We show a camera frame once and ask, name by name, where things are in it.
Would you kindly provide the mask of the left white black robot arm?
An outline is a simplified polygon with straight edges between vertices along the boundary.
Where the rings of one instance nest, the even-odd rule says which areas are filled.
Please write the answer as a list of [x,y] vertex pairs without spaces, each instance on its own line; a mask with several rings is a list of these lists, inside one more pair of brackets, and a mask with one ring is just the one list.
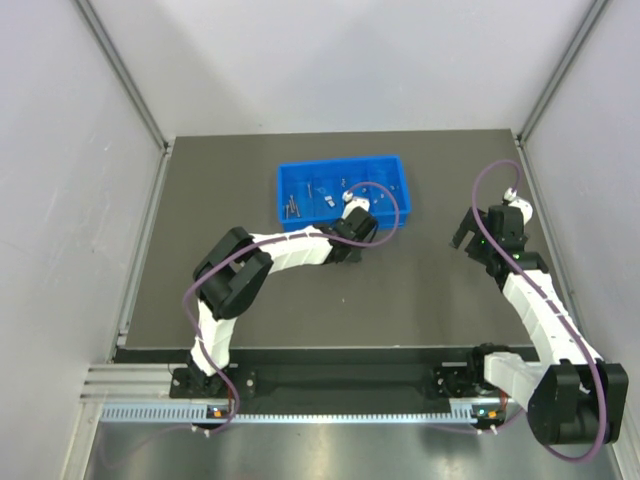
[[374,238],[378,221],[370,202],[351,196],[342,215],[281,235],[229,230],[193,273],[183,297],[187,307],[197,300],[198,330],[187,362],[190,381],[203,391],[218,389],[218,371],[230,363],[230,342],[236,320],[254,302],[265,280],[302,266],[360,260],[360,249]]

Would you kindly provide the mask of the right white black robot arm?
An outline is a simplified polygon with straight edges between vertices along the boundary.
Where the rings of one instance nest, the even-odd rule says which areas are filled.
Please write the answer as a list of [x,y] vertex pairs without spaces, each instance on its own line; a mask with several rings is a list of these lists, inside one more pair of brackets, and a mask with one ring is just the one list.
[[538,357],[532,364],[511,347],[483,344],[470,355],[471,382],[513,399],[542,445],[614,443],[628,375],[620,364],[605,362],[577,332],[542,256],[525,249],[532,216],[532,205],[509,189],[487,211],[470,208],[450,242],[453,248],[463,246],[495,280]]

